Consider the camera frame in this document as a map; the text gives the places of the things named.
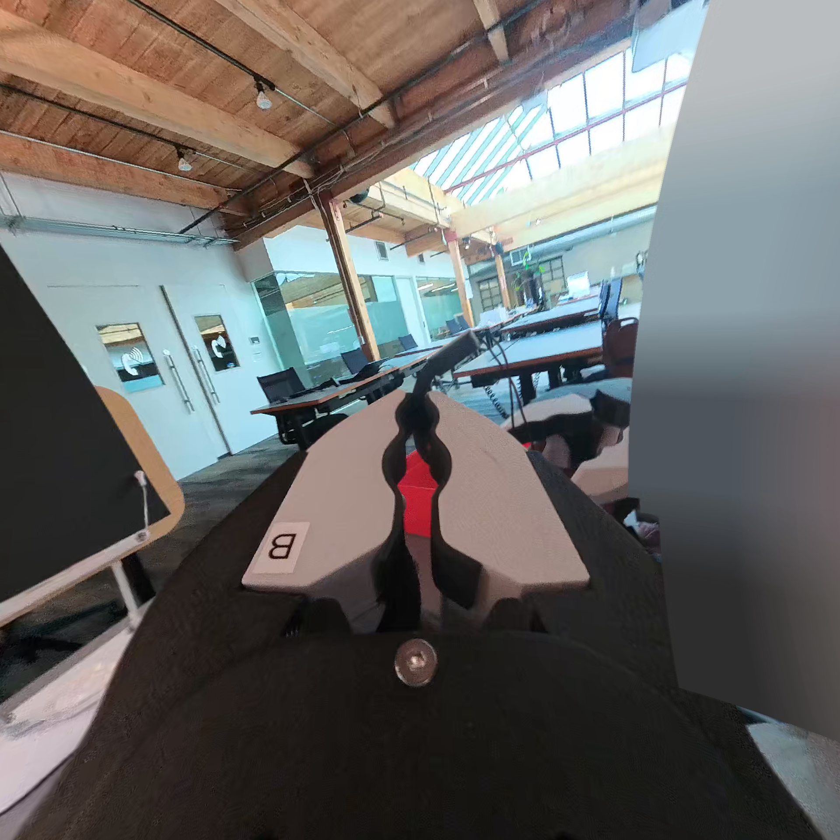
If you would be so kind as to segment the red plastic bin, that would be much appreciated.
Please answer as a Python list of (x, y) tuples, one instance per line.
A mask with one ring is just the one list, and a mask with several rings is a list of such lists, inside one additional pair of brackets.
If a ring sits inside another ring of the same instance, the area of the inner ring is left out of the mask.
[(404, 530), (406, 534), (430, 538), (432, 502), (438, 487), (427, 462), (417, 453), (406, 456), (406, 471), (398, 483), (404, 498)]

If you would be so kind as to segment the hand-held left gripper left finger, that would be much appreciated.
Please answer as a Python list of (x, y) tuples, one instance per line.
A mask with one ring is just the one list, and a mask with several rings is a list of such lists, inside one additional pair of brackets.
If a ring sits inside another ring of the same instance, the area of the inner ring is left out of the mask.
[(241, 580), (300, 600), (299, 625), (411, 625), (406, 409), (393, 391), (305, 453)]

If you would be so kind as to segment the white door with window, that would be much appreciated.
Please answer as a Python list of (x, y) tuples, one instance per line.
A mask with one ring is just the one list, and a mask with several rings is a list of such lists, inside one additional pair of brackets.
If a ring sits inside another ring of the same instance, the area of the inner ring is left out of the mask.
[(229, 454), (158, 289), (48, 287), (44, 300), (91, 382), (128, 400), (175, 478)]
[(258, 334), (238, 317), (231, 291), (221, 283), (169, 283), (161, 286), (161, 294), (223, 454), (236, 455), (273, 435), (272, 421), (250, 413), (266, 404), (257, 382), (269, 371), (266, 344), (261, 337), (261, 345), (249, 344), (249, 336)]

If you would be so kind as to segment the wooden book stand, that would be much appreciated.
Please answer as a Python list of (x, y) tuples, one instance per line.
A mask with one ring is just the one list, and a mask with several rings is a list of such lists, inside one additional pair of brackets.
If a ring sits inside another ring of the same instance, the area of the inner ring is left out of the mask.
[[(151, 527), (152, 541), (173, 530), (185, 510), (182, 489), (128, 399), (98, 385), (100, 398), (126, 438), (140, 467), (169, 509)], [(129, 606), (110, 570), (101, 570), (55, 594), (2, 626), (1, 701), (34, 689), (51, 669), (98, 642), (129, 617)]]

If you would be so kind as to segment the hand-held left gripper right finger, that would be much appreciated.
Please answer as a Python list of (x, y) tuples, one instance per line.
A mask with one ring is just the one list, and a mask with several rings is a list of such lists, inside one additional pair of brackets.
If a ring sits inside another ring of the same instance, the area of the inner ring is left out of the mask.
[(471, 622), (506, 599), (580, 590), (590, 574), (529, 452), (508, 430), (440, 393), (425, 395), (435, 586)]

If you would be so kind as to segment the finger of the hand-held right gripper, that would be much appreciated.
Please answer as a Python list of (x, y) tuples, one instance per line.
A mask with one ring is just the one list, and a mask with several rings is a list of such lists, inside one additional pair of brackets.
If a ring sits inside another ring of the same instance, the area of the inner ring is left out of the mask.
[(600, 506), (629, 498), (628, 451), (628, 441), (604, 448), (597, 457), (583, 462), (571, 481)]
[(502, 422), (501, 429), (509, 433), (555, 434), (552, 429), (585, 430), (594, 418), (589, 399), (571, 394), (549, 400), (531, 402), (514, 409), (513, 415)]

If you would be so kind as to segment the green plant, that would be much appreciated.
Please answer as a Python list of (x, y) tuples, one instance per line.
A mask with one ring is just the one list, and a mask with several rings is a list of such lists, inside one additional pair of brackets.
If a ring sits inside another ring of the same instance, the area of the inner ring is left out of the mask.
[(521, 291), (525, 298), (538, 298), (543, 294), (543, 270), (530, 250), (521, 255), (521, 261), (512, 265), (514, 271), (514, 288)]

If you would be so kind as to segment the wooden office desk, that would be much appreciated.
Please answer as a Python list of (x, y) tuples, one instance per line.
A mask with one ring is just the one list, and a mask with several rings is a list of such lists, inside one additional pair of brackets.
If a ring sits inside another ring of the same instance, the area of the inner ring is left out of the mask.
[(506, 334), (545, 333), (597, 320), (602, 304), (596, 296), (564, 302), (552, 309), (521, 316), (502, 327)]
[(599, 322), (493, 343), (454, 372), (473, 385), (492, 384), (511, 376), (560, 370), (575, 377), (603, 359), (603, 329)]
[(358, 402), (372, 404), (398, 390), (405, 378), (414, 374), (424, 362), (422, 354), (399, 357), (386, 362), (370, 377), (284, 397), (250, 413), (273, 418), (280, 441), (303, 452), (342, 422), (345, 418), (342, 409)]

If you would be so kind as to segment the black board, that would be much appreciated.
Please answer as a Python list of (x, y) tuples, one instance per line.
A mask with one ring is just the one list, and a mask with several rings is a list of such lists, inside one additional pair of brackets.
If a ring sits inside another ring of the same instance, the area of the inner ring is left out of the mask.
[(4, 250), (1, 269), (5, 604), (137, 550), (170, 510)]

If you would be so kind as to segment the wooden pillar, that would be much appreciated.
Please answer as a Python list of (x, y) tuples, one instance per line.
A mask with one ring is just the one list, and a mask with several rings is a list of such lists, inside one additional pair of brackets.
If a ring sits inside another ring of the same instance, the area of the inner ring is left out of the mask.
[(475, 326), (475, 321), (469, 298), (467, 295), (466, 275), (459, 249), (459, 238), (457, 237), (457, 234), (454, 231), (447, 230), (444, 232), (444, 239), (448, 247), (448, 253), (451, 259), (452, 266), (454, 268), (455, 283), (462, 314), (464, 316), (465, 321), (468, 324), (468, 328), (472, 329)]
[(313, 197), (324, 230), (328, 236), (344, 296), (350, 309), (350, 320), (354, 326), (360, 347), (368, 361), (381, 358), (375, 333), (367, 311), (361, 282), (350, 252), (348, 235), (344, 229), (341, 206), (330, 191), (318, 192)]

